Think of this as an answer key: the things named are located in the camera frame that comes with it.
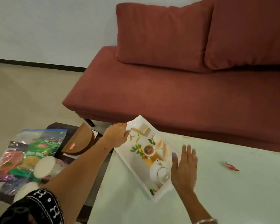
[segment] sofa cushion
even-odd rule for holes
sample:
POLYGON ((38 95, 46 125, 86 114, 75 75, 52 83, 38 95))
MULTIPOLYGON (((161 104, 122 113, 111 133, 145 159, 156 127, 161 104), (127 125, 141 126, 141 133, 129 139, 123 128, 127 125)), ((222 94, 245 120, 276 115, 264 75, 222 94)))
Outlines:
POLYGON ((124 63, 210 72, 203 60, 212 12, 213 0, 182 8, 118 4, 116 58, 124 63))
POLYGON ((205 64, 280 64, 280 0, 216 0, 205 64))
POLYGON ((196 74, 123 64, 115 53, 99 51, 67 108, 113 123, 142 115, 161 131, 280 151, 280 71, 196 74))

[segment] white tray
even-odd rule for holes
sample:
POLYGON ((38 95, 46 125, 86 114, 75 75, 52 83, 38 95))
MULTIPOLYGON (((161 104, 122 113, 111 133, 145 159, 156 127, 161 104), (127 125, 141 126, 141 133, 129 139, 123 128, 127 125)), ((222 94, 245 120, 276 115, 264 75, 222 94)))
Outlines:
POLYGON ((181 154, 142 116, 128 122, 127 130, 131 130, 127 142, 114 149, 150 198, 157 202, 161 196, 173 189, 171 183, 172 152, 177 154, 179 160, 181 154), (141 134, 132 128, 145 133, 141 134))

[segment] silver bangle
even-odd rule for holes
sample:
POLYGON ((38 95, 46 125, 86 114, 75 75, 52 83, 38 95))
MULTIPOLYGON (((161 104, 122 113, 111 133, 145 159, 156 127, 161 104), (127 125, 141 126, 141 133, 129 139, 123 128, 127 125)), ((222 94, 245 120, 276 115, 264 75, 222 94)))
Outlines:
POLYGON ((208 223, 208 222, 215 222, 216 224, 218 224, 218 220, 217 219, 202 219, 199 222, 196 222, 194 224, 202 224, 202 223, 208 223))

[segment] floor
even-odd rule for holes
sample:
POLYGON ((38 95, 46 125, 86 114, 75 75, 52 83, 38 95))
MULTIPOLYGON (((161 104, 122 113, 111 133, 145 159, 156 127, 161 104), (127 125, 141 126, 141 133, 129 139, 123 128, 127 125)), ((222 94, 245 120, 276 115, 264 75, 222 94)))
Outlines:
MULTIPOLYGON (((79 126, 82 119, 62 105, 82 73, 0 64, 0 156, 22 129, 44 129, 54 122, 79 126)), ((110 124, 94 121, 103 133, 110 124)), ((93 187, 87 205, 93 204, 104 175, 93 187)), ((0 215, 8 207, 0 201, 0 215)))

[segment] hand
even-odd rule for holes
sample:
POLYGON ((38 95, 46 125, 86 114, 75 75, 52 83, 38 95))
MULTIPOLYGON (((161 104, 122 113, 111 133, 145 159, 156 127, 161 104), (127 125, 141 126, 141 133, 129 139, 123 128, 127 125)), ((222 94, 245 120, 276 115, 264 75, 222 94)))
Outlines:
POLYGON ((171 180, 179 195, 183 192, 193 190, 197 180, 197 163, 196 151, 191 151, 191 146, 182 146, 182 157, 178 165, 178 157, 172 153, 171 180))
POLYGON ((104 146, 107 148, 117 148, 127 141, 129 131, 126 131, 127 123, 116 123, 109 126, 103 137, 100 139, 103 141, 104 146))

